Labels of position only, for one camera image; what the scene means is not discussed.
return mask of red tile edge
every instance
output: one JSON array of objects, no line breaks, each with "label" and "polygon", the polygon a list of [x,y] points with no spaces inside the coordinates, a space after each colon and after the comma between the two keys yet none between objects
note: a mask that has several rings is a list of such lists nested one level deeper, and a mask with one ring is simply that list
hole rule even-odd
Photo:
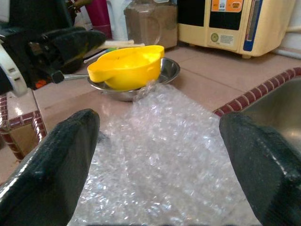
[{"label": "red tile edge", "polygon": [[39,111],[33,112],[32,127],[36,133],[36,138],[39,142],[41,142],[41,140],[47,135],[47,132]]},{"label": "red tile edge", "polygon": [[261,85],[228,102],[224,106],[221,106],[220,108],[214,110],[213,113],[222,117],[224,114],[229,112],[241,111],[252,104],[254,101],[264,97],[269,92],[277,89],[284,83],[298,76],[301,76],[301,67],[288,69],[285,72],[276,75],[275,77],[265,81]]},{"label": "red tile edge", "polygon": [[36,133],[36,137],[40,142],[42,138],[44,138],[47,135],[44,122],[41,118],[41,114],[39,111],[34,111],[8,120],[6,94],[0,96],[0,106],[0,135],[2,136],[5,143],[12,150],[15,157],[19,161],[21,161],[24,158],[24,156],[21,152],[20,147],[17,145],[17,143],[12,138],[9,132],[12,129],[31,124]]}]

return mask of label sticker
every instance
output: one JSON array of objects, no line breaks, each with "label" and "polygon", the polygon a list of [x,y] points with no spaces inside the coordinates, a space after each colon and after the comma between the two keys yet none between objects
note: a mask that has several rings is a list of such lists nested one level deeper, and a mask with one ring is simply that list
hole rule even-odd
[{"label": "label sticker", "polygon": [[212,12],[241,12],[244,0],[212,0]]},{"label": "label sticker", "polygon": [[211,41],[218,45],[233,46],[234,45],[234,36],[212,33]]},{"label": "label sticker", "polygon": [[225,46],[233,46],[234,36],[233,35],[221,35],[220,43]]}]

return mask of pink bottle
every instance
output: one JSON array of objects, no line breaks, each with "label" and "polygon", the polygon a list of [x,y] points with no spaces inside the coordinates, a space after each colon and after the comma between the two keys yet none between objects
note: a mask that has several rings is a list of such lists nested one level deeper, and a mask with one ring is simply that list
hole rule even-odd
[{"label": "pink bottle", "polygon": [[86,5],[92,26],[95,30],[105,34],[107,39],[112,39],[111,25],[106,0],[93,0]]}]

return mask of tile trim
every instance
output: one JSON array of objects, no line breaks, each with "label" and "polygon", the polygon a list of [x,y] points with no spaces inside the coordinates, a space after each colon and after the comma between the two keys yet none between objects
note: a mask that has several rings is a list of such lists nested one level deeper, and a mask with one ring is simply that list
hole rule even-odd
[{"label": "tile trim", "polygon": [[[229,108],[229,104],[232,103],[233,101],[238,102],[238,103],[240,103],[241,106],[243,106],[243,104],[239,101],[239,98],[243,98],[243,99],[245,99],[245,100],[247,101],[247,105],[244,106],[244,107],[241,109],[241,110],[243,110],[243,109],[245,109],[246,107],[248,107],[250,104],[252,104],[252,103],[254,102],[253,100],[250,100],[250,99],[246,96],[248,93],[251,93],[252,97],[255,98],[255,101],[256,101],[256,100],[258,100],[258,99],[264,97],[265,95],[267,95],[267,94],[270,93],[271,91],[273,91],[273,90],[279,88],[281,85],[285,84],[286,82],[288,82],[289,80],[291,80],[291,79],[293,79],[293,78],[295,78],[295,77],[301,77],[301,67],[290,68],[290,69],[286,70],[285,72],[280,73],[280,74],[276,75],[275,77],[273,77],[273,78],[271,78],[271,79],[269,79],[269,80],[263,82],[263,83],[260,84],[259,86],[255,87],[255,88],[252,88],[252,90],[253,90],[253,89],[259,90],[260,93],[261,93],[261,97],[256,98],[256,95],[250,90],[250,91],[247,91],[246,93],[244,93],[243,95],[241,95],[241,96],[235,98],[234,100],[231,100],[230,102],[226,103],[225,105],[219,107],[218,109],[214,110],[213,113],[221,117],[221,116],[223,116],[224,114],[227,114],[227,113],[229,113],[229,112],[234,111],[234,109],[233,109],[232,107]],[[274,83],[272,82],[273,80],[276,80],[276,81],[277,81],[277,83],[278,83],[278,86],[277,86],[277,87],[276,87],[276,86],[274,85]],[[268,87],[265,85],[265,83],[270,83],[271,86],[273,87],[273,89],[272,89],[272,90],[269,90]],[[261,90],[259,89],[259,87],[260,87],[261,85],[263,85],[263,86],[266,88],[266,90],[267,90],[267,93],[266,93],[266,94],[263,94],[263,93],[261,92]]]},{"label": "tile trim", "polygon": [[10,131],[31,124],[39,142],[47,135],[47,132],[39,111],[22,114],[9,120],[7,109],[7,96],[4,94],[0,96],[0,136],[12,150],[18,161],[21,161],[25,156],[23,156],[20,147],[11,136]]}]

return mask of appliance button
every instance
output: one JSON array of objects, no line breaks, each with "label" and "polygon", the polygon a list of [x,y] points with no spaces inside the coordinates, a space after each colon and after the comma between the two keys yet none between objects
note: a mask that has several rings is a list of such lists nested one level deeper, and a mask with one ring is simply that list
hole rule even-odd
[{"label": "appliance button", "polygon": [[232,8],[240,8],[240,2],[233,2],[232,3]]}]

